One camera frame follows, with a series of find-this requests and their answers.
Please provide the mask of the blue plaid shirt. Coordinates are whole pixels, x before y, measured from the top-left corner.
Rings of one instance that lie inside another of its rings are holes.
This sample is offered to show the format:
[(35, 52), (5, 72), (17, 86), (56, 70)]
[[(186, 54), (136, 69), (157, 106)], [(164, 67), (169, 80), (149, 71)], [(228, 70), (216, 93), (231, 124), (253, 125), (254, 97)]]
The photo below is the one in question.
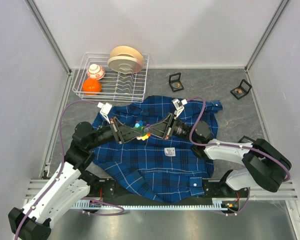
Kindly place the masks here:
[[(108, 117), (117, 117), (129, 127), (134, 127), (137, 121), (152, 125), (174, 112), (172, 100), (172, 97), (152, 95), (141, 103), (113, 106)], [(188, 102), (179, 118), (191, 126), (202, 106), (201, 100)], [(218, 133), (215, 114), (221, 110), (219, 100), (206, 102), (201, 117), (209, 125), (213, 138)], [(214, 163), (197, 158), (191, 146), (189, 139), (175, 136), (164, 140), (151, 135), (147, 140), (133, 139), (125, 144), (111, 141), (93, 149), (93, 163), (131, 193), (151, 194), (157, 200), (174, 199), (177, 192), (199, 195), (204, 193), (203, 179), (211, 178), (214, 173)], [(166, 156), (164, 148), (175, 148), (176, 156)]]

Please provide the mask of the round orange picture brooch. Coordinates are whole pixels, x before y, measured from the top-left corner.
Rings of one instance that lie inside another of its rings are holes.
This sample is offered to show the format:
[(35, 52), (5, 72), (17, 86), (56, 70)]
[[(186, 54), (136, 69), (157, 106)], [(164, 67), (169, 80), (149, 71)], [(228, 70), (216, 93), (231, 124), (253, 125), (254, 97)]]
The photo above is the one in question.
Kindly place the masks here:
[(173, 87), (174, 87), (174, 88), (179, 88), (179, 87), (180, 87), (180, 84), (179, 84), (178, 82), (177, 82), (177, 83), (174, 83), (174, 84), (173, 84)]

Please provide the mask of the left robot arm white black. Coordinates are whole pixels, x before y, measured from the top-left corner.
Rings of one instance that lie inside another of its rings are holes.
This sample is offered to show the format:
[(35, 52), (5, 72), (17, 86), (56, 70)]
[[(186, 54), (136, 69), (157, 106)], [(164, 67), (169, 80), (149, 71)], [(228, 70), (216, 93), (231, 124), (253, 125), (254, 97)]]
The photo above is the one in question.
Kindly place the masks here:
[(109, 125), (95, 130), (89, 122), (79, 123), (70, 148), (44, 187), (21, 209), (8, 214), (16, 240), (46, 240), (55, 223), (80, 199), (96, 196), (99, 177), (87, 171), (94, 159), (92, 150), (111, 141), (119, 144), (141, 136), (141, 131), (112, 118)]

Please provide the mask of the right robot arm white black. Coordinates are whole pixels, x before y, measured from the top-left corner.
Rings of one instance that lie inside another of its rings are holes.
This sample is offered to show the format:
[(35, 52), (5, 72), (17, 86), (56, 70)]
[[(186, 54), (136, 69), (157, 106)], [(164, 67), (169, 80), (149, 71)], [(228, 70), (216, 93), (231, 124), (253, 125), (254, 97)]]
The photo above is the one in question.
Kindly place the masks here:
[(237, 190), (255, 186), (275, 193), (290, 178), (291, 162), (261, 138), (250, 143), (219, 141), (213, 138), (206, 122), (197, 120), (193, 126), (188, 126), (172, 113), (147, 126), (144, 132), (165, 140), (172, 136), (189, 139), (191, 150), (198, 158), (224, 160), (244, 166), (223, 176), (219, 191), (225, 197), (232, 196)]

